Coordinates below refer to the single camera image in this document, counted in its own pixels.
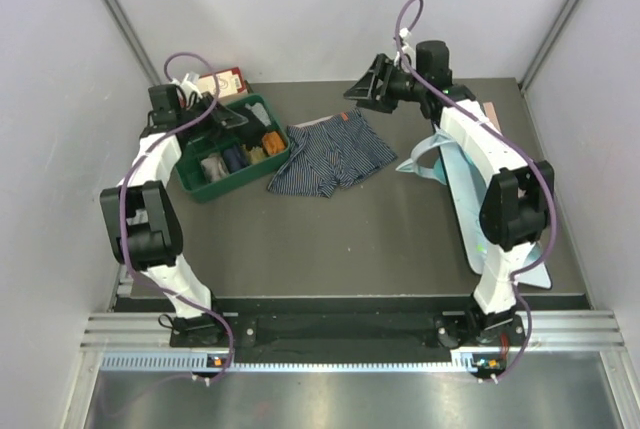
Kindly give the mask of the black underwear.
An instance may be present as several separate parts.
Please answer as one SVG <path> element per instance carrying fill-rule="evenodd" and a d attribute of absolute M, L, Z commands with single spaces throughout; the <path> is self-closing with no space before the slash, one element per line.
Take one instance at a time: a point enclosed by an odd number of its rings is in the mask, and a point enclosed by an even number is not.
<path fill-rule="evenodd" d="M 248 149 L 260 146 L 262 138 L 266 134 L 266 126 L 257 118 L 257 116 L 246 107 L 230 108 L 237 116 L 243 116 L 247 122 L 234 127 L 227 126 L 225 130 L 236 136 Z"/>

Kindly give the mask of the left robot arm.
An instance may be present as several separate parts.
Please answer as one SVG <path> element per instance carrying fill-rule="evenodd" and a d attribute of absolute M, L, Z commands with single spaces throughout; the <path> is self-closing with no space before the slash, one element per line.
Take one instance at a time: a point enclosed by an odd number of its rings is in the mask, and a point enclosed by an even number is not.
<path fill-rule="evenodd" d="M 205 345 L 226 336 L 212 291 L 184 256 L 184 239 L 166 186 L 189 142 L 212 130 L 223 108 L 218 93 L 187 94 L 179 83 L 148 90 L 151 110 L 139 138 L 139 151 L 117 186 L 100 193 L 100 206 L 116 260 L 134 279 L 163 292 L 175 309 L 168 327 L 194 335 Z"/>

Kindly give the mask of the striped blue boxer shorts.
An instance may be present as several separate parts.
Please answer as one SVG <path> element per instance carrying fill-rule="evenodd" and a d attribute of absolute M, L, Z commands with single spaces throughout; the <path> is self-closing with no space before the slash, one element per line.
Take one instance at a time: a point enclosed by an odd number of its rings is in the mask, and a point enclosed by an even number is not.
<path fill-rule="evenodd" d="M 397 159 L 360 109 L 286 129 L 291 151 L 267 186 L 272 194 L 330 198 Z"/>

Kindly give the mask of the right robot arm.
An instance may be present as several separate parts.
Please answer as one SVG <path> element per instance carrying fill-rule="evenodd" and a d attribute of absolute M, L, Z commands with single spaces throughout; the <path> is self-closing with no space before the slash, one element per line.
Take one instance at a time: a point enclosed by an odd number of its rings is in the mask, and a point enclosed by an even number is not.
<path fill-rule="evenodd" d="M 468 260 L 480 276 L 473 292 L 479 312 L 467 319 L 469 337 L 487 345 L 504 329 L 499 315 L 516 304 L 521 274 L 550 284 L 540 254 L 545 230 L 555 231 L 554 169 L 506 140 L 468 87 L 453 80 L 442 41 L 377 55 L 345 94 L 360 108 L 392 113 L 414 102 L 434 133 L 418 143 L 398 171 L 438 180 L 450 189 Z"/>

